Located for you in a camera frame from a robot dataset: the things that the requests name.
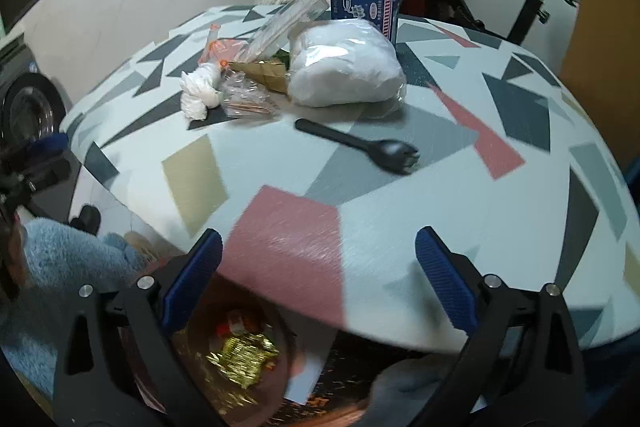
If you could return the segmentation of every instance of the crumpled tissue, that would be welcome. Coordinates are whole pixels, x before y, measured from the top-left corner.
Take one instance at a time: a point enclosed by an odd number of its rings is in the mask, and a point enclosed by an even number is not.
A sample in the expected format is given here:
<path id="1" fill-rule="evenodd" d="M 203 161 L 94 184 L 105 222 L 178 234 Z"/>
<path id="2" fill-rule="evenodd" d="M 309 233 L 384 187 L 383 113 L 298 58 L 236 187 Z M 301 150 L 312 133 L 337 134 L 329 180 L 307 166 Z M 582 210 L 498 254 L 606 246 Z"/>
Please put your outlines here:
<path id="1" fill-rule="evenodd" d="M 220 105 L 222 96 L 216 89 L 220 82 L 220 65 L 217 63 L 206 62 L 192 73 L 182 72 L 180 109 L 187 120 L 205 120 L 207 107 L 213 109 Z"/>

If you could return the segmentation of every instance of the person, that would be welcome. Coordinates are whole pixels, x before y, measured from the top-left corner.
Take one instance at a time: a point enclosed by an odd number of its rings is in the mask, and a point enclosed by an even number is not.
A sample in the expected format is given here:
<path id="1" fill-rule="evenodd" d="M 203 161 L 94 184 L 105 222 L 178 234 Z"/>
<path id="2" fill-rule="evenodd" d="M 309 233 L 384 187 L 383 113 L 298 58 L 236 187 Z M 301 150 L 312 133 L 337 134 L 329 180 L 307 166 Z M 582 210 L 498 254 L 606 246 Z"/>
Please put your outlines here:
<path id="1" fill-rule="evenodd" d="M 0 347 L 23 383 L 51 401 L 66 313 L 80 286 L 123 289 L 153 261 L 115 233 L 99 239 L 44 218 L 23 227 L 16 216 L 1 260 L 10 280 L 0 284 Z"/>

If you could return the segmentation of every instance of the blue box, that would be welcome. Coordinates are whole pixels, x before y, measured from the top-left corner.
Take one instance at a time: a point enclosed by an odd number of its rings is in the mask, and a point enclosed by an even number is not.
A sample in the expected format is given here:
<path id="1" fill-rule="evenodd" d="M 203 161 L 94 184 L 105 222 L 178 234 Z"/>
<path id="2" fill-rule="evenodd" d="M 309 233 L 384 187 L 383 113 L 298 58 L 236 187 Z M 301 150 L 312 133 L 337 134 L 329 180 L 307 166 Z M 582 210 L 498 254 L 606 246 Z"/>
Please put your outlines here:
<path id="1" fill-rule="evenodd" d="M 331 0 L 331 19 L 366 19 L 396 44 L 400 0 Z"/>

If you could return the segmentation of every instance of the washing machine door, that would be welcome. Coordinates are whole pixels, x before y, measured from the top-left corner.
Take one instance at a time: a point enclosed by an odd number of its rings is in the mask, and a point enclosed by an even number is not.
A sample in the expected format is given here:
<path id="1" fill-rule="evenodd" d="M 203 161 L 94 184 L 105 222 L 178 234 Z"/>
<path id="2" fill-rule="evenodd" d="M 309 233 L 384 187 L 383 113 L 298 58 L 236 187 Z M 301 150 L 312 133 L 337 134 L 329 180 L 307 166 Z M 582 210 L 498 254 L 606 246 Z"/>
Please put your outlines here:
<path id="1" fill-rule="evenodd" d="M 65 105 L 49 79 L 23 73 L 10 81 L 2 102 L 0 130 L 6 146 L 37 140 L 58 132 Z"/>

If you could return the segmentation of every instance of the round table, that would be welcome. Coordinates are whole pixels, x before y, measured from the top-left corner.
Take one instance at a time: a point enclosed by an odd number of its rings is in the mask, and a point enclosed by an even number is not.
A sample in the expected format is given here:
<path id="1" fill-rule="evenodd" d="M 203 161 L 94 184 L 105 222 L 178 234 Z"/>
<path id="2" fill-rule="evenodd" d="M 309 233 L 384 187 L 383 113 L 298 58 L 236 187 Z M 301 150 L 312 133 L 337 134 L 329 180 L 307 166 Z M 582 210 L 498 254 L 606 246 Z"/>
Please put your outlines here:
<path id="1" fill-rule="evenodd" d="M 602 138 L 569 91 L 526 50 L 457 26 L 403 17 L 402 111 L 282 109 L 187 124 L 181 71 L 209 25 L 250 38 L 278 7 L 216 7 L 149 44 L 86 95 L 62 128 L 71 150 L 124 205 L 188 251 L 208 227 L 220 272 L 303 314 L 398 346 L 456 351 L 454 330 L 414 252 L 431 225 L 450 250 L 512 287 L 564 290 L 580 345 L 640 327 L 640 223 Z M 296 131 L 296 118 L 420 150 L 410 176 Z"/>

